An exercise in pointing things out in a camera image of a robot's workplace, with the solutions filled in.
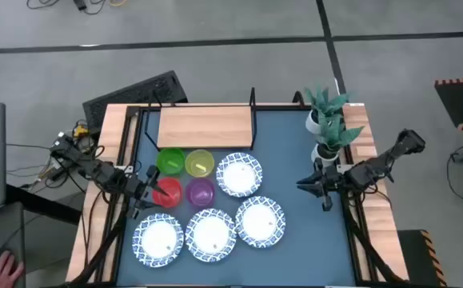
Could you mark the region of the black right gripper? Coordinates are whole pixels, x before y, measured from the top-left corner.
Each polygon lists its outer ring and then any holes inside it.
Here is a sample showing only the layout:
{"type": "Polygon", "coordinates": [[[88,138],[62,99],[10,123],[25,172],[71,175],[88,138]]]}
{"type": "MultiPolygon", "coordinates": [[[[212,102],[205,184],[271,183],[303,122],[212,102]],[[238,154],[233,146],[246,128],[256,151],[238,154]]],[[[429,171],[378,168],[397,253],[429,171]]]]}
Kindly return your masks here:
{"type": "Polygon", "coordinates": [[[296,182],[297,185],[313,185],[321,179],[322,187],[310,187],[307,191],[317,198],[323,198],[322,209],[330,211],[333,206],[332,198],[329,192],[341,193],[345,183],[344,176],[337,170],[336,166],[327,166],[323,168],[320,158],[313,161],[313,173],[296,182]]]}

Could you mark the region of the purple plastic bowl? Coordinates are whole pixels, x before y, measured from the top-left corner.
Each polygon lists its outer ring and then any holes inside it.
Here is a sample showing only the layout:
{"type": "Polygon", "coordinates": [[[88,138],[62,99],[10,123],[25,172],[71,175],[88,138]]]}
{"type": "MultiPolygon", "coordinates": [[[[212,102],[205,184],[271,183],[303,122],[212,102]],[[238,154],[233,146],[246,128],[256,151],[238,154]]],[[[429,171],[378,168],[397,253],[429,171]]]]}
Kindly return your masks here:
{"type": "Polygon", "coordinates": [[[214,184],[207,178],[194,178],[186,186],[186,198],[193,206],[210,207],[214,196],[214,184]]]}

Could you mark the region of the blue patterned paper bowl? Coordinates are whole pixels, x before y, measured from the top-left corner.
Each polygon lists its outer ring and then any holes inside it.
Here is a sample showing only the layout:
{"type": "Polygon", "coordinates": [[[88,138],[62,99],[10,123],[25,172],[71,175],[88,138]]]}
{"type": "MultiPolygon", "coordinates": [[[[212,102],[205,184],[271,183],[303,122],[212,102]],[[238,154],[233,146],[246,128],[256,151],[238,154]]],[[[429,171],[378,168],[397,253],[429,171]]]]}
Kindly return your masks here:
{"type": "Polygon", "coordinates": [[[184,232],[180,222],[165,213],[151,214],[135,228],[132,251],[148,268],[168,266],[181,253],[184,232]]]}
{"type": "Polygon", "coordinates": [[[245,200],[237,209],[235,222],[238,236],[257,249],[275,246],[286,228],[284,210],[273,199],[264,196],[245,200]]]}
{"type": "Polygon", "coordinates": [[[185,242],[189,252],[199,261],[220,262],[229,256],[236,244],[233,219],[214,208],[197,212],[188,222],[185,242]]]}
{"type": "Polygon", "coordinates": [[[216,182],[222,191],[235,198],[249,197],[260,187],[263,178],[261,163],[252,155],[227,154],[216,169],[216,182]]]}

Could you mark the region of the green plastic bowl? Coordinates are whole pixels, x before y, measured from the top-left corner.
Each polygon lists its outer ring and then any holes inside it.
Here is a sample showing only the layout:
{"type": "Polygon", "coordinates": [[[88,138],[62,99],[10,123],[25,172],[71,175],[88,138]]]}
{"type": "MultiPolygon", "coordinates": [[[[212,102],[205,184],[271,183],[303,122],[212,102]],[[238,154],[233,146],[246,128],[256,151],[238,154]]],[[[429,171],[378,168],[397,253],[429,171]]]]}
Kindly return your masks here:
{"type": "Polygon", "coordinates": [[[163,174],[180,174],[185,167],[185,155],[178,148],[162,149],[157,156],[156,166],[163,174]]]}

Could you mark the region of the green plant in white pot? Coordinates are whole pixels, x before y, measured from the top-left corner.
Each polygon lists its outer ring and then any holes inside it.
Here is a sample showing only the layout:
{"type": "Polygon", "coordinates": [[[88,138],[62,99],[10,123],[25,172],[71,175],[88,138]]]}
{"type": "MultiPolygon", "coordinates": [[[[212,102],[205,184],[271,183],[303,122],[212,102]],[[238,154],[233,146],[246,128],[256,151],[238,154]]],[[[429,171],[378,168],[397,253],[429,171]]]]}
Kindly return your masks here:
{"type": "Polygon", "coordinates": [[[320,116],[330,118],[349,101],[348,94],[339,94],[333,98],[329,96],[329,89],[318,87],[315,92],[310,88],[304,89],[305,95],[310,101],[311,110],[305,120],[305,128],[314,135],[321,133],[320,116]]]}
{"type": "Polygon", "coordinates": [[[318,124],[321,130],[311,152],[311,160],[314,165],[321,162],[324,167],[333,166],[340,150],[352,143],[364,129],[364,126],[346,129],[340,114],[329,117],[320,114],[318,124]]]}

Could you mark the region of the wooden shelf with black frame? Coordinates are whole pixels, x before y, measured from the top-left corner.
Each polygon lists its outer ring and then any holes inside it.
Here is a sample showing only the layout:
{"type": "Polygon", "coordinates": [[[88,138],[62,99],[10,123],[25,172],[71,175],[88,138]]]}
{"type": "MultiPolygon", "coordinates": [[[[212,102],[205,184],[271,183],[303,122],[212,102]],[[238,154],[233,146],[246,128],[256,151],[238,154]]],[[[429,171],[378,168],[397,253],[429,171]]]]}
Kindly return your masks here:
{"type": "Polygon", "coordinates": [[[158,136],[145,136],[166,148],[254,148],[257,137],[255,89],[246,105],[160,105],[158,136]]]}

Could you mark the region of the red plastic bowl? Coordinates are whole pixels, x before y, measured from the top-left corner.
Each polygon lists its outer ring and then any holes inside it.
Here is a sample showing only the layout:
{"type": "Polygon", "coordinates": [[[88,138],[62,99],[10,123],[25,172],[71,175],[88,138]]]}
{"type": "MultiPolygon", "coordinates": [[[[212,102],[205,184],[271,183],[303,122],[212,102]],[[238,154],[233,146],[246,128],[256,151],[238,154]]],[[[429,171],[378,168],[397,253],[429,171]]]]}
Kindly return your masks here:
{"type": "Polygon", "coordinates": [[[182,186],[176,178],[162,178],[158,181],[158,186],[162,190],[153,191],[152,198],[155,204],[165,208],[173,208],[182,200],[182,186]]]}

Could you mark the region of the yellow plastic bowl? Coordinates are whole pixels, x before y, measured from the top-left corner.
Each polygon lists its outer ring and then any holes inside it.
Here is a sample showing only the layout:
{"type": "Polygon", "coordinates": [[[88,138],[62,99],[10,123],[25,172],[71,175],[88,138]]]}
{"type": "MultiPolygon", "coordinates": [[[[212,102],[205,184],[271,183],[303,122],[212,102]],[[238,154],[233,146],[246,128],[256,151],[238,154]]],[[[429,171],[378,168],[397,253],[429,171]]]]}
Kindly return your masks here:
{"type": "Polygon", "coordinates": [[[193,150],[186,156],[185,168],[192,177],[207,177],[214,169],[214,157],[208,150],[193,150]]]}

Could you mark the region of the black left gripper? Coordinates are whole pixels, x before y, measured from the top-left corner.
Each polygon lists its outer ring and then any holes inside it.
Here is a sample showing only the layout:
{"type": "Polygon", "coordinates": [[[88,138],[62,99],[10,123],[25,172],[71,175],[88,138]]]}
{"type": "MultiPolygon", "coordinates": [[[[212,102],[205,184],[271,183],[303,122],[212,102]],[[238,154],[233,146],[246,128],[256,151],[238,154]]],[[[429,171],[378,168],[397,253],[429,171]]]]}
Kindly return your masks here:
{"type": "Polygon", "coordinates": [[[131,198],[133,198],[130,200],[129,218],[137,218],[143,210],[157,206],[149,197],[151,189],[168,196],[158,185],[159,175],[160,170],[155,165],[151,165],[146,171],[147,179],[145,181],[140,180],[137,175],[133,175],[129,179],[129,188],[132,191],[131,198]]]}

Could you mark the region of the dark gray desk pad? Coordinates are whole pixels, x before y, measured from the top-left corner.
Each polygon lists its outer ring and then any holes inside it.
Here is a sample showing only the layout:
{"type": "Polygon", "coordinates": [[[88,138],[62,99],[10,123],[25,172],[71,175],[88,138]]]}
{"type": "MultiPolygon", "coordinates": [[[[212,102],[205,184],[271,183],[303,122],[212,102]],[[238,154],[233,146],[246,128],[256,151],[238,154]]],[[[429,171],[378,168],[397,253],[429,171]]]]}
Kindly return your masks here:
{"type": "Polygon", "coordinates": [[[23,224],[21,204],[0,207],[0,250],[8,250],[15,256],[15,267],[20,262],[26,263],[23,224]]]}

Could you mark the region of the blue table mat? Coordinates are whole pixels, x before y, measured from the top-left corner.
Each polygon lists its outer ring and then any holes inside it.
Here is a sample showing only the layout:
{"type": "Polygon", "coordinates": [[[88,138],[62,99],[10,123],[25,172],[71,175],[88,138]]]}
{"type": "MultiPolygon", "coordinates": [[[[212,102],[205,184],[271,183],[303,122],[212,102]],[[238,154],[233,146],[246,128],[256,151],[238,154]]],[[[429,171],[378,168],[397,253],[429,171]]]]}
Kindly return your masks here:
{"type": "Polygon", "coordinates": [[[140,221],[161,207],[128,219],[118,270],[119,286],[348,286],[355,283],[341,200],[325,212],[322,200],[296,186],[313,172],[310,152],[315,143],[305,128],[306,112],[260,111],[251,155],[263,168],[257,194],[272,198],[284,210],[285,233],[269,249],[255,249],[238,239],[228,257],[216,263],[197,260],[188,249],[168,266],[151,269],[134,256],[132,237],[140,221]]]}

